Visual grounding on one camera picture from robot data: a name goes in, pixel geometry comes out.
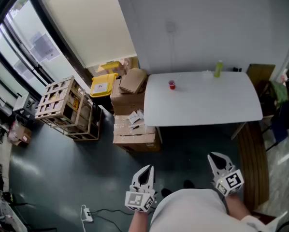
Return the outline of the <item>folded flat cardboard box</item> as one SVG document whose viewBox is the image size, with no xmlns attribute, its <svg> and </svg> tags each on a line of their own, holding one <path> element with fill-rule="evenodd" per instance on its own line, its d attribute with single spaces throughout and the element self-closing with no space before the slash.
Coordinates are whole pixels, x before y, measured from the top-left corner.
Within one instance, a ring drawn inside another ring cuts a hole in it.
<svg viewBox="0 0 289 232">
<path fill-rule="evenodd" d="M 119 88 L 123 92 L 137 94 L 146 78 L 147 78 L 146 71 L 142 69 L 132 68 L 122 78 Z"/>
</svg>

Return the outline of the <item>yellow bin with label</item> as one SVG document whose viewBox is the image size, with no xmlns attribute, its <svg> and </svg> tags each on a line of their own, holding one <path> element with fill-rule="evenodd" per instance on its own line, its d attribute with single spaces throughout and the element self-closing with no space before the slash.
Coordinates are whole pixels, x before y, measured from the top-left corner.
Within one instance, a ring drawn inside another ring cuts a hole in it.
<svg viewBox="0 0 289 232">
<path fill-rule="evenodd" d="M 100 98 L 111 95 L 113 84 L 117 77 L 118 77 L 117 73 L 104 74 L 97 77 L 93 77 L 89 94 L 90 97 Z"/>
</svg>

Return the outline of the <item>green drink bottle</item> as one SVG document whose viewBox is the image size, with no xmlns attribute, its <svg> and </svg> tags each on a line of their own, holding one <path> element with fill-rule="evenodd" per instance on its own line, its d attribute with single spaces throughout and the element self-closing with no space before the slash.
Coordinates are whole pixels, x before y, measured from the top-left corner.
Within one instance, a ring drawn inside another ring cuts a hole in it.
<svg viewBox="0 0 289 232">
<path fill-rule="evenodd" d="M 219 78 L 219 77 L 220 77 L 222 68 L 223 68 L 223 62 L 222 62 L 221 60 L 219 60 L 219 61 L 217 62 L 216 70 L 215 70 L 215 72 L 214 72 L 214 77 L 215 77 L 215 78 Z"/>
</svg>

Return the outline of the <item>white roller blind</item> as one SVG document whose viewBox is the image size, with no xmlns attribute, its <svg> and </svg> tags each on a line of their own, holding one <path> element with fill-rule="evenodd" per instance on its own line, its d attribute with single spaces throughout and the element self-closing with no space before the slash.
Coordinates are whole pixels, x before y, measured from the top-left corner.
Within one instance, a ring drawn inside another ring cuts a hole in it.
<svg viewBox="0 0 289 232">
<path fill-rule="evenodd" d="M 134 57 L 118 0 L 43 0 L 56 26 L 86 68 Z"/>
</svg>

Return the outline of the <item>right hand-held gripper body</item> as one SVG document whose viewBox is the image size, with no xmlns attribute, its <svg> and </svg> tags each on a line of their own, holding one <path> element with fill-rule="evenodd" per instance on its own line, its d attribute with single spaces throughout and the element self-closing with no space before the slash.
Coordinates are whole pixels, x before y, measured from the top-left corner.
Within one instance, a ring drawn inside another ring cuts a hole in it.
<svg viewBox="0 0 289 232">
<path fill-rule="evenodd" d="M 244 184 L 240 170 L 223 174 L 214 178 L 215 188 L 224 196 L 237 192 Z"/>
</svg>

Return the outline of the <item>taped cardboard box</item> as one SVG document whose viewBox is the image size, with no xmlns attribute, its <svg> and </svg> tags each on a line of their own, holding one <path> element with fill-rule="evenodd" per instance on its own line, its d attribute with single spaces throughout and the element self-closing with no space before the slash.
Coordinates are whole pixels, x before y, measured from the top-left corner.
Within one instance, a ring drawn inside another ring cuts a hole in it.
<svg viewBox="0 0 289 232">
<path fill-rule="evenodd" d="M 113 144 L 127 152 L 156 152 L 161 142 L 155 127 L 147 126 L 138 119 L 134 124 L 127 115 L 114 116 Z"/>
</svg>

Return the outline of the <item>brown wooden board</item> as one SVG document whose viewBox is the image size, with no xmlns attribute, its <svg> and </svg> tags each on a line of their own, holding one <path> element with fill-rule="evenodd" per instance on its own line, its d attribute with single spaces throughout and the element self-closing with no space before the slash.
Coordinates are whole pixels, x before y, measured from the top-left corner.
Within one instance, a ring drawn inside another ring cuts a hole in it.
<svg viewBox="0 0 289 232">
<path fill-rule="evenodd" d="M 250 78 L 254 87 L 263 81 L 268 81 L 275 69 L 273 64 L 250 64 L 246 74 Z"/>
</svg>

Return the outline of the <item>small open cardboard box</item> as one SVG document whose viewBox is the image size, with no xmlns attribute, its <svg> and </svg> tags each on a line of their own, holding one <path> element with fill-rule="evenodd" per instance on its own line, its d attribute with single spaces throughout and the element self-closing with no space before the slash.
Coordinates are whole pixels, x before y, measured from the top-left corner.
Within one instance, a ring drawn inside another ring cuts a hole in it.
<svg viewBox="0 0 289 232">
<path fill-rule="evenodd" d="M 31 139 L 31 130 L 23 125 L 14 124 L 8 134 L 9 141 L 16 146 L 27 146 Z"/>
</svg>

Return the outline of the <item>green cloth bag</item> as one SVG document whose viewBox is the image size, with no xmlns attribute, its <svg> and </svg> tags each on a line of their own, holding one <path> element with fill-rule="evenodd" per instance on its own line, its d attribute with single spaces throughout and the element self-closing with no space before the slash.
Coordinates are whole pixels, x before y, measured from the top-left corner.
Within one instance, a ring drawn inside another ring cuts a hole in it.
<svg viewBox="0 0 289 232">
<path fill-rule="evenodd" d="M 270 84 L 272 86 L 277 105 L 282 105 L 289 100 L 287 87 L 284 84 L 276 81 L 271 81 Z"/>
</svg>

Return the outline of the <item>plain yellow bin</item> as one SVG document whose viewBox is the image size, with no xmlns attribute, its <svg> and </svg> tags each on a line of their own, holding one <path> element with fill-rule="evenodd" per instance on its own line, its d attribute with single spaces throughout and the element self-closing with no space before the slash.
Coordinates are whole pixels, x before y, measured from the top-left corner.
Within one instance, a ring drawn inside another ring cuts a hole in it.
<svg viewBox="0 0 289 232">
<path fill-rule="evenodd" d="M 97 69 L 97 73 L 114 73 L 117 70 L 122 68 L 122 64 L 120 61 L 110 61 L 104 64 L 100 64 Z"/>
</svg>

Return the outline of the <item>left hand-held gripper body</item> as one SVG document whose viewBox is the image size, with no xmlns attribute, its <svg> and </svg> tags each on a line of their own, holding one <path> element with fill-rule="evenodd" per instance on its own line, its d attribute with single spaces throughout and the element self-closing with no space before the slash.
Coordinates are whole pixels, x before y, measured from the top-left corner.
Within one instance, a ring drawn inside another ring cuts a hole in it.
<svg viewBox="0 0 289 232">
<path fill-rule="evenodd" d="M 156 196 L 157 192 L 154 189 L 130 185 L 130 190 L 126 192 L 125 206 L 132 211 L 148 212 Z"/>
</svg>

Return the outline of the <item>pile of white packets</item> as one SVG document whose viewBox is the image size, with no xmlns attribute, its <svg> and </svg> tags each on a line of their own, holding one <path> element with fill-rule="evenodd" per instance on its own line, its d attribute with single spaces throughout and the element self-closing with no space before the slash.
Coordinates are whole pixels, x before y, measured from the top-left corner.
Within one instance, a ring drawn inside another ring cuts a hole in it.
<svg viewBox="0 0 289 232">
<path fill-rule="evenodd" d="M 130 122 L 129 128 L 130 131 L 139 128 L 141 126 L 145 125 L 144 122 L 144 112 L 139 109 L 137 111 L 133 111 L 128 117 L 127 119 Z"/>
</svg>

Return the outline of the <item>person's left forearm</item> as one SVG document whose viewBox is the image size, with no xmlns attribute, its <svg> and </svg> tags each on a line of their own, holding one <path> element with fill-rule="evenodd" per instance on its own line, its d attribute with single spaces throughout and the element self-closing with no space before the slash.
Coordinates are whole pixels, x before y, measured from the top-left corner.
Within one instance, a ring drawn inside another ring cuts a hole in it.
<svg viewBox="0 0 289 232">
<path fill-rule="evenodd" d="M 154 211 L 135 211 L 128 232 L 149 232 L 149 218 L 152 214 Z"/>
</svg>

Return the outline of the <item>person's white shirt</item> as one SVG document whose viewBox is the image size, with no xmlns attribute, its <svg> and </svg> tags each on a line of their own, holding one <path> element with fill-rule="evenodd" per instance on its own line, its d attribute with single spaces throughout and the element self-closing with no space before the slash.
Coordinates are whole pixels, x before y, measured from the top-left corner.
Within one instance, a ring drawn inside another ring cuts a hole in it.
<svg viewBox="0 0 289 232">
<path fill-rule="evenodd" d="M 227 214 L 212 189 L 181 189 L 157 206 L 149 232 L 275 232 L 253 216 L 236 219 Z"/>
</svg>

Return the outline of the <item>grey machine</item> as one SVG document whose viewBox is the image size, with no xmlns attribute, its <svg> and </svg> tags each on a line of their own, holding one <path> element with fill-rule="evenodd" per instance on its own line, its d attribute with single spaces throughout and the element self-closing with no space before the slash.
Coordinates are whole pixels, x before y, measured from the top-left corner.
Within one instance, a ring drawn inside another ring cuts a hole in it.
<svg viewBox="0 0 289 232">
<path fill-rule="evenodd" d="M 30 93 L 26 93 L 17 97 L 13 111 L 22 116 L 35 117 L 38 104 L 38 101 Z"/>
</svg>

